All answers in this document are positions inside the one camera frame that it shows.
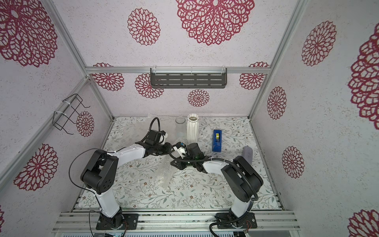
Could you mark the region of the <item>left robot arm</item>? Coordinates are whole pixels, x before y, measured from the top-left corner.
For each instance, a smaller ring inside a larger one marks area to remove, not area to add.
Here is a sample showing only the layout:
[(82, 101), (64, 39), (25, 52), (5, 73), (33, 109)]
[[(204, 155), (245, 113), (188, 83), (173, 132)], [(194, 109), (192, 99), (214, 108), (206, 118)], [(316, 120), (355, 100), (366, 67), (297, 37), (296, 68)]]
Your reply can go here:
[(173, 175), (167, 149), (175, 139), (174, 117), (118, 118), (105, 149), (90, 148), (74, 158), (68, 178), (99, 208), (91, 231), (136, 228), (137, 214), (122, 209), (167, 188)]

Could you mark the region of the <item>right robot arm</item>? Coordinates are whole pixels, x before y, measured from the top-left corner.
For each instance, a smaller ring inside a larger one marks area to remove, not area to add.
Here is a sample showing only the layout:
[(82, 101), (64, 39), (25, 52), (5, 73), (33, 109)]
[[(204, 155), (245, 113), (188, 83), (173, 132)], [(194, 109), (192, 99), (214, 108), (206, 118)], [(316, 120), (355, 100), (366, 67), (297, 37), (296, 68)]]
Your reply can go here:
[(246, 146), (243, 154), (233, 160), (206, 156), (198, 144), (185, 145), (179, 142), (168, 149), (169, 156), (173, 159), (171, 164), (183, 170), (186, 165), (193, 165), (199, 172), (213, 173), (223, 176), (235, 196), (234, 203), (228, 213), (217, 213), (216, 221), (209, 225), (210, 233), (218, 236), (213, 227), (219, 229), (255, 229), (257, 228), (256, 216), (251, 212), (253, 203), (259, 200), (258, 191), (264, 184), (262, 177), (251, 166), (253, 150)]

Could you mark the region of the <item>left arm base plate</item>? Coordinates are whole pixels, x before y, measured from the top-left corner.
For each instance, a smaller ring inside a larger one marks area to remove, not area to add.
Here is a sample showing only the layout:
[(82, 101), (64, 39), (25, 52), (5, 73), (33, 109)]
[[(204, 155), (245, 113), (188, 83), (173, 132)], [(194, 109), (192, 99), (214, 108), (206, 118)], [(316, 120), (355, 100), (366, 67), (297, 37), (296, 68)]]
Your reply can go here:
[(135, 230), (138, 218), (138, 214), (116, 214), (112, 218), (100, 214), (96, 230)]

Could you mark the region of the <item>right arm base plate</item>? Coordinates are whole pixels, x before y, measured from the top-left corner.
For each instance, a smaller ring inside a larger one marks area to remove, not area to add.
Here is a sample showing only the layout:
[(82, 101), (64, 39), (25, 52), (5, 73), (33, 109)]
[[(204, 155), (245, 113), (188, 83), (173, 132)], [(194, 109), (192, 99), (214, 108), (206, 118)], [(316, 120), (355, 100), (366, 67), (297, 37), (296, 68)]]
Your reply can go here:
[(255, 214), (246, 212), (236, 217), (232, 212), (215, 215), (218, 229), (256, 229), (258, 227)]

